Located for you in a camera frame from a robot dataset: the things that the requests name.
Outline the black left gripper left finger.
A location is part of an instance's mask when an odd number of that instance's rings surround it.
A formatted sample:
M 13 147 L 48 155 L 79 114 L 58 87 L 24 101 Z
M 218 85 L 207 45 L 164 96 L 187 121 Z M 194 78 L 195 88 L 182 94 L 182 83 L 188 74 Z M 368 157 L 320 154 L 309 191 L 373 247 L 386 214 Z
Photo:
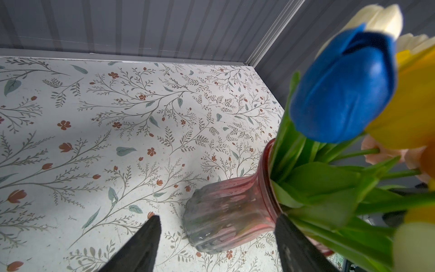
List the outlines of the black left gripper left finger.
M 161 233 L 160 217 L 154 215 L 99 272 L 152 272 Z

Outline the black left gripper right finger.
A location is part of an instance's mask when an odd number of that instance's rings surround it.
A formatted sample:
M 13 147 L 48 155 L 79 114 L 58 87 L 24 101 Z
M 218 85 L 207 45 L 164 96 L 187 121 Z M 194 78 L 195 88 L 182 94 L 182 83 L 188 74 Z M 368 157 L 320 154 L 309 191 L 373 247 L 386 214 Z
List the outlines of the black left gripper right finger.
M 284 214 L 277 218 L 274 233 L 284 272 L 338 271 Z

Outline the yellow artificial tulip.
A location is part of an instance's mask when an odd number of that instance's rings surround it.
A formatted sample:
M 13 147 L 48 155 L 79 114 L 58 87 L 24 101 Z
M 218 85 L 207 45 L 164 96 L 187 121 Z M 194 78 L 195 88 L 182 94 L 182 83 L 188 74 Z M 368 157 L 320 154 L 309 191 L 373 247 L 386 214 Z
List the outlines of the yellow artificial tulip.
M 428 146 L 435 141 L 435 48 L 403 51 L 396 58 L 395 94 L 365 131 L 390 149 Z

